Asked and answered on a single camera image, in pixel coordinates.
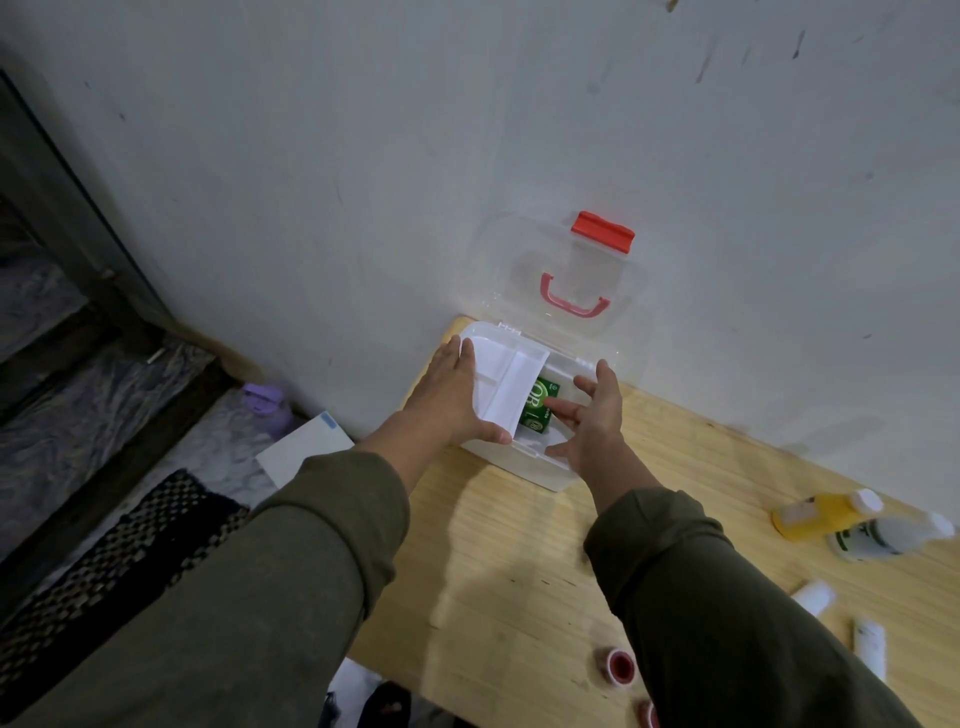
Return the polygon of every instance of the wooden tabletop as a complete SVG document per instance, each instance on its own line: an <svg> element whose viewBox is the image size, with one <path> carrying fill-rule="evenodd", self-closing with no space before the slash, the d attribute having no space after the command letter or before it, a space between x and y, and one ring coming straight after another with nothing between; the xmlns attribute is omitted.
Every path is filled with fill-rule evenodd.
<svg viewBox="0 0 960 728"><path fill-rule="evenodd" d="M822 621L846 644L853 616L884 625L890 687L923 725L956 725L960 542L864 564L822 541L790 544L772 507L858 484L636 389L623 395L624 436L666 487L700 500L788 592L825 579L839 598ZM596 518L586 485L555 494L449 449L411 507L396 582L350 657L479 726L636 726L642 685L607 687L593 666L595 648L629 645L582 550Z"/></svg>

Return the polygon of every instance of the green medicine packet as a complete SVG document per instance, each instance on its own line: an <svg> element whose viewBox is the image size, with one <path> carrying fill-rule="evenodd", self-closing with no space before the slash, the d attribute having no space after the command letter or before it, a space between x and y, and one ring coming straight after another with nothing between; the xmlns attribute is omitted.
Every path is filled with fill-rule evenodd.
<svg viewBox="0 0 960 728"><path fill-rule="evenodd" d="M534 382L534 388L530 390L530 395L527 397L527 403L523 405L520 424L534 432L543 432L550 424L550 415L553 414L543 404L543 400L547 397L556 397L558 392L560 392L559 384L538 376L537 381Z"/></svg>

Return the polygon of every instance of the white bottle with green label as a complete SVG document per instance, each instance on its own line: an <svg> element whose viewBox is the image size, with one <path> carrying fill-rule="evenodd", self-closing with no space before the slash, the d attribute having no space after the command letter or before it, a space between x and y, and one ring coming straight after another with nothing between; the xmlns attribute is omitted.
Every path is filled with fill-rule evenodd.
<svg viewBox="0 0 960 728"><path fill-rule="evenodd" d="M955 533L953 523L939 513L925 513L918 519L890 516L858 523L827 536L827 540L840 558L867 561L899 556L927 541L951 539Z"/></svg>

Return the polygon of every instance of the red handle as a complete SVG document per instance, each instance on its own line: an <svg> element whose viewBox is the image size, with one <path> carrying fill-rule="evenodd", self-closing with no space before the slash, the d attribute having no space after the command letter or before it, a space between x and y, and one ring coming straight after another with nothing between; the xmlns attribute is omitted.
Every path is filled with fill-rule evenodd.
<svg viewBox="0 0 960 728"><path fill-rule="evenodd" d="M592 319L606 311L607 306L610 305L610 299L605 299L603 296L600 297L600 300L597 301L597 305L593 308L581 308L578 305L574 305L570 301L557 298L550 293L551 280L553 280L553 276L551 276L549 273L544 272L543 275L540 276L540 295L543 296L543 299L550 305L555 305L558 308L562 308L564 311L567 313L572 313L574 316L579 316L582 319Z"/></svg>

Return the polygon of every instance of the woven rug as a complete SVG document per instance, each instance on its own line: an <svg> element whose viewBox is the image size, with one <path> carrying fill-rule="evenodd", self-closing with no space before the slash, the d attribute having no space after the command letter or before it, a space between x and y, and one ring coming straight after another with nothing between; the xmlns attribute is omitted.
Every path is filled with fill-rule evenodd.
<svg viewBox="0 0 960 728"><path fill-rule="evenodd" d="M186 470L157 485L0 630L0 722L40 699L243 525Z"/></svg>

